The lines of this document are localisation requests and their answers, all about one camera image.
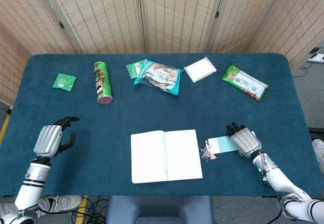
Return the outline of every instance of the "yellow floor tape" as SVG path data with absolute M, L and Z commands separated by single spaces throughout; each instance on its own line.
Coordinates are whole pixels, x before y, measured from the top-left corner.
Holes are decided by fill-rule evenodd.
M 79 209 L 77 210 L 78 212 L 81 212 L 83 214 L 86 212 L 86 208 L 85 208 L 86 207 L 86 204 L 87 204 L 86 197 L 87 197 L 87 195 L 84 195 L 84 198 L 82 199 L 82 202 L 79 205 Z M 75 224 L 82 224 L 83 218 L 84 218 L 84 215 L 77 214 L 77 218 L 76 218 L 76 223 Z
M 0 132 L 0 145 L 1 145 L 2 140 L 4 138 L 5 131 L 7 129 L 7 125 L 8 125 L 9 119 L 10 119 L 10 115 L 7 114 L 6 119 L 5 119 L 5 122 L 4 122 L 4 125 L 2 126 L 1 132 Z

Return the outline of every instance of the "beige screen panel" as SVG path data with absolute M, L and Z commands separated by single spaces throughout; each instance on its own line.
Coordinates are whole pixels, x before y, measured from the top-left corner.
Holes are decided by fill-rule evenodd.
M 142 1 L 148 52 L 204 52 L 211 16 L 216 13 L 214 3 L 216 0 Z
M 14 104 L 28 57 L 0 34 L 0 98 Z
M 245 52 L 273 2 L 274 0 L 223 0 L 208 45 L 209 51 Z
M 0 23 L 31 55 L 72 53 L 40 0 L 0 0 Z
M 278 0 L 268 17 L 250 52 L 281 53 L 293 65 L 324 35 L 324 0 Z
M 85 53 L 143 53 L 137 0 L 56 0 Z

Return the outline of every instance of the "person's foot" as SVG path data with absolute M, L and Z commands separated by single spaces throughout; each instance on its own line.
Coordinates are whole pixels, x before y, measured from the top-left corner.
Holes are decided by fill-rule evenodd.
M 319 163 L 319 167 L 324 174 L 324 142 L 320 139 L 313 140 L 313 147 L 315 150 L 315 155 Z
M 50 212 L 73 210 L 82 202 L 80 195 L 49 196 L 46 199 L 51 203 Z

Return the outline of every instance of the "robotic arm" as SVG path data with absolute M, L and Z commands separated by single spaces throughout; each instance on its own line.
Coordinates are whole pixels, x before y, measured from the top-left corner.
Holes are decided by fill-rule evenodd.
M 77 117 L 67 116 L 53 125 L 47 125 L 42 128 L 34 148 L 37 158 L 30 162 L 15 201 L 18 214 L 5 215 L 0 218 L 1 224 L 33 224 L 36 222 L 36 211 L 39 210 L 38 200 L 51 169 L 50 160 L 57 156 L 58 153 L 73 146 L 75 132 L 71 133 L 70 141 L 67 144 L 61 144 L 61 137 L 65 128 L 71 126 L 70 122 L 78 120 L 79 118 Z
M 253 164 L 262 172 L 263 184 L 275 192 L 290 193 L 283 196 L 279 207 L 290 220 L 307 220 L 324 223 L 324 202 L 313 200 L 307 193 L 295 186 L 276 166 L 270 157 L 261 152 L 261 142 L 244 125 L 232 123 L 227 126 L 227 136 L 237 145 L 238 152 L 253 159 Z

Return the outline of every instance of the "tassel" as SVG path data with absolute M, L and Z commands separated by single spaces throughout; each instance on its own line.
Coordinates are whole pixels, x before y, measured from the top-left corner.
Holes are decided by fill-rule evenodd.
M 202 152 L 201 153 L 202 154 L 201 158 L 202 159 L 207 159 L 207 161 L 208 161 L 209 158 L 211 160 L 216 159 L 215 155 L 212 153 L 212 150 L 211 150 L 211 148 L 209 146 L 208 140 L 205 140 L 205 143 L 206 143 L 206 147 L 204 149 L 200 149 L 201 152 Z

